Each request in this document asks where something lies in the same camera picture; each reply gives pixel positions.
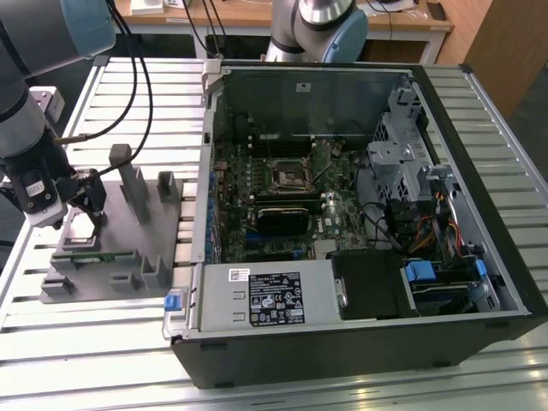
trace metal table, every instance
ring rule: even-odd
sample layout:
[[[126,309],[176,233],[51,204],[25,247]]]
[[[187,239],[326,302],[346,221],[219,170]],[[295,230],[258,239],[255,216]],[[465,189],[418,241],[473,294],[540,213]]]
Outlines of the metal table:
[[[188,258],[198,170],[201,61],[149,59],[155,123],[137,158],[145,177],[173,170],[185,180],[176,281]],[[473,75],[427,69],[457,131],[539,287],[548,292],[548,189]],[[110,124],[128,101],[131,64],[93,67],[65,135]],[[146,87],[110,137],[69,148],[75,166],[108,164],[114,142],[136,147]],[[436,145],[438,155],[444,149]],[[107,178],[118,179],[116,173]],[[40,284],[59,232],[25,224],[0,277],[0,409],[545,409],[548,325],[497,343],[458,367],[305,383],[198,390],[162,338],[163,299],[42,305]]]

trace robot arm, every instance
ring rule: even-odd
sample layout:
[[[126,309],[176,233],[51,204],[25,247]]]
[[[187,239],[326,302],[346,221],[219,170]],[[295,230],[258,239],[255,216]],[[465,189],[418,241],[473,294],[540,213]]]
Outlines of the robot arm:
[[[104,190],[98,179],[79,186],[85,176],[53,144],[55,131],[25,79],[92,58],[115,42],[105,0],[0,2],[0,170],[33,226],[60,226],[67,202],[102,211]]]
[[[270,62],[352,63],[368,22],[355,0],[276,0],[272,4]]]

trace sticker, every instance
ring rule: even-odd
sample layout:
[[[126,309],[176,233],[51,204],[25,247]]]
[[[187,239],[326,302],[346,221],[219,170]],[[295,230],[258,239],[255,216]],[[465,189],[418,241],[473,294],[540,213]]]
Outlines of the sticker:
[[[249,279],[249,323],[253,327],[304,324],[299,272],[250,275],[249,269],[244,270]]]
[[[312,84],[310,83],[297,83],[297,92],[311,92]]]
[[[247,281],[249,278],[248,268],[230,268],[229,281]]]
[[[166,23],[184,23],[184,24],[188,24],[187,19],[165,19],[165,22]]]

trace blue latch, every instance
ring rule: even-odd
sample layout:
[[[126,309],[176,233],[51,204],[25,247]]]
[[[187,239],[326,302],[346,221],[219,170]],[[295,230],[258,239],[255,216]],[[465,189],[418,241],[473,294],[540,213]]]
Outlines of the blue latch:
[[[181,311],[182,298],[180,295],[166,295],[164,298],[164,311]]]
[[[487,275],[487,267],[485,267],[483,259],[476,259],[476,269],[482,278]]]
[[[436,273],[430,261],[411,261],[405,266],[405,274],[408,281],[434,281]]]

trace motherboard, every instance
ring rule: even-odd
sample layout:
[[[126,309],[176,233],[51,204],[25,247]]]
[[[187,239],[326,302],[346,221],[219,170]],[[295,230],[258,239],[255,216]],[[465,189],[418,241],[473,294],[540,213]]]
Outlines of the motherboard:
[[[354,191],[363,152],[313,136],[290,147],[276,135],[217,145],[221,262],[325,259],[367,247]]]

